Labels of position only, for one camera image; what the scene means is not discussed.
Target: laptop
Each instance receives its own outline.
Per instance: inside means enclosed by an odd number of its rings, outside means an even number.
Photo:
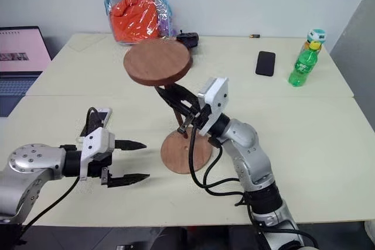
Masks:
[[[0,28],[0,117],[7,117],[51,62],[37,26]]]

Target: orange cloth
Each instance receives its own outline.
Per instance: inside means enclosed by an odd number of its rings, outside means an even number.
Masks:
[[[121,0],[110,12],[116,41],[136,43],[159,36],[154,0]]]

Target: green soda bottle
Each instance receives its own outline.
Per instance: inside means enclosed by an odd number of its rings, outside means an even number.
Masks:
[[[298,60],[294,65],[294,70],[288,79],[289,83],[294,87],[305,84],[307,76],[309,76],[309,73],[318,61],[318,54],[316,51],[319,50],[320,47],[321,43],[319,41],[311,41],[309,49],[303,51],[299,55]]]

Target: laptop keyboard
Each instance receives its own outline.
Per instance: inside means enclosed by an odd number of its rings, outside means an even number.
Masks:
[[[0,96],[24,96],[35,80],[0,80]]]

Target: bottle label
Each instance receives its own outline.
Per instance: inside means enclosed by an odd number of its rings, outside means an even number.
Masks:
[[[312,70],[312,66],[307,66],[306,64],[297,61],[295,63],[295,69],[302,73],[309,73]]]

